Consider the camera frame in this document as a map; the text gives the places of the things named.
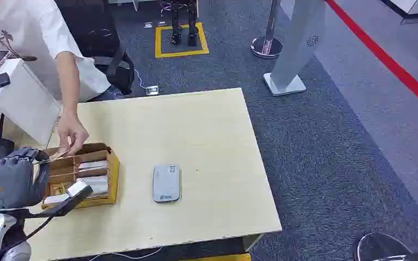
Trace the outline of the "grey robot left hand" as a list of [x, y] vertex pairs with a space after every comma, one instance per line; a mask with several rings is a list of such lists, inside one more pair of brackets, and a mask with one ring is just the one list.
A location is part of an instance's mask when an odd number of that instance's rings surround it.
[[48, 182], [49, 156], [23, 147], [0, 159], [0, 210], [31, 207], [42, 201]]

